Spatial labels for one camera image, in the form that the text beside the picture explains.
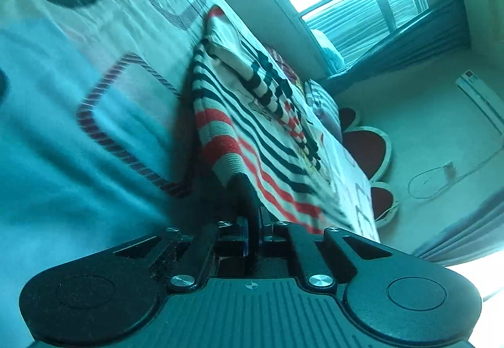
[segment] pillow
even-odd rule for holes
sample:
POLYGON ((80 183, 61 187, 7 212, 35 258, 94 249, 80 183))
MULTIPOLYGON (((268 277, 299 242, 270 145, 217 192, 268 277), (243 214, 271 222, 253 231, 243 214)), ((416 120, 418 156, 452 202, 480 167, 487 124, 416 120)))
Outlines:
POLYGON ((303 83, 299 79, 297 73, 294 72, 292 67, 285 61, 282 56, 276 52, 273 48, 271 47, 266 47, 268 52, 271 55, 271 58, 277 63, 277 65, 280 67, 280 69, 283 71, 287 79, 290 81, 292 85, 297 87, 301 91, 301 96, 304 97, 304 91, 303 91, 303 83))
POLYGON ((322 48, 322 53, 327 58, 331 73, 335 74, 339 70, 342 70, 345 67, 345 60, 329 38, 327 38, 326 34, 317 29, 313 29, 312 34, 322 48))
POLYGON ((322 125, 340 142, 343 141, 341 133, 340 115, 338 105, 334 99, 313 80, 304 83, 306 103, 310 106, 315 115, 320 119, 322 125))

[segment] red and white striped blanket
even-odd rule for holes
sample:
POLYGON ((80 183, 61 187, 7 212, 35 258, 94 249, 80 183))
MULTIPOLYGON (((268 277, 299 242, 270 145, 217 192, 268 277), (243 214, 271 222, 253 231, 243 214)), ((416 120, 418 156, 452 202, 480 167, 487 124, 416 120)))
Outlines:
POLYGON ((210 10, 193 62, 203 158, 224 187, 233 177, 246 176, 259 201, 280 220, 298 222, 314 233, 338 226, 377 240, 369 213, 349 218, 347 203, 340 201, 348 193, 339 193, 335 188, 341 185, 332 182, 334 167, 324 149, 329 138, 311 122, 313 114, 295 99, 272 62, 219 7, 210 10))

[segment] curtain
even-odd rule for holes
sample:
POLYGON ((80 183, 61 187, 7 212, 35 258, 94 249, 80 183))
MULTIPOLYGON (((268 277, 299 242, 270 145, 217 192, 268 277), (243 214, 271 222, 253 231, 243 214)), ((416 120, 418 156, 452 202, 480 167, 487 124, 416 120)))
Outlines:
POLYGON ((504 188, 475 212, 417 248, 412 255, 444 266, 457 265, 504 249, 504 188))
POLYGON ((404 69, 435 55, 470 46, 464 0, 443 0, 319 83, 334 95, 374 75, 404 69))

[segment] round pad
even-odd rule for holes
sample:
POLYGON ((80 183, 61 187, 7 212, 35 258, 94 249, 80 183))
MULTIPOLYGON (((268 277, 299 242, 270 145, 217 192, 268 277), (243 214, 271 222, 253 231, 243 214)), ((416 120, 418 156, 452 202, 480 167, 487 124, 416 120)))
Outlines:
POLYGON ((428 311, 446 300, 446 291, 427 278, 401 278, 389 285, 389 298, 399 307, 413 311, 428 311))
POLYGON ((112 282, 96 275, 81 275, 63 282, 56 291, 60 303, 85 310, 106 304, 114 295, 112 282))
POLYGON ((19 306, 36 339, 52 345, 101 345, 145 324, 159 308, 159 289, 142 260, 76 260, 33 277, 19 306))
POLYGON ((356 263, 344 307, 394 346, 450 345, 469 335, 478 320, 477 289, 451 270, 399 252, 356 263))

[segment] power cord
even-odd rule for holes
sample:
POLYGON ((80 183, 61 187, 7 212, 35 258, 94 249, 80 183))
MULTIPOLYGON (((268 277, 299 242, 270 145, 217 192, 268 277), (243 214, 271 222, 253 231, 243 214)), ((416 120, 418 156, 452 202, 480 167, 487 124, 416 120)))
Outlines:
POLYGON ((448 165, 449 163, 447 164, 444 164, 443 166, 439 167, 439 168, 432 168, 432 169, 429 169, 429 170, 426 170, 425 172, 422 172, 422 173, 419 173, 417 174, 416 176, 414 176, 408 183, 408 195, 410 197, 412 197, 413 199, 417 199, 417 200, 427 200, 427 199, 432 199, 433 197, 437 196, 439 193, 443 192, 445 189, 449 188, 449 187, 452 187, 454 184, 460 182, 461 180, 467 178, 468 176, 470 176, 471 174, 477 172, 478 170, 480 170, 483 166, 485 166, 488 162, 490 162, 494 157, 496 157, 502 150, 504 149, 504 140, 502 141, 502 144, 501 146, 499 147, 499 149, 497 149, 495 152, 493 152, 489 157, 487 157, 485 160, 483 160, 482 162, 480 162, 475 168, 469 170, 467 173, 464 173, 463 175, 459 176, 458 178, 456 178, 455 180, 453 180, 452 182, 448 182, 446 183, 445 185, 443 185, 442 187, 440 187, 437 192, 433 193, 432 195, 430 196, 424 196, 424 197, 420 197, 420 196, 416 196, 414 195, 412 192, 411 192, 411 185, 412 183, 415 181, 415 179, 423 176, 424 174, 427 174, 429 172, 436 172, 436 173, 433 173, 432 176, 427 179, 425 182, 423 182, 422 185, 425 185, 427 182, 429 182, 434 176, 437 175, 437 172, 439 172, 440 170, 444 170, 448 165))

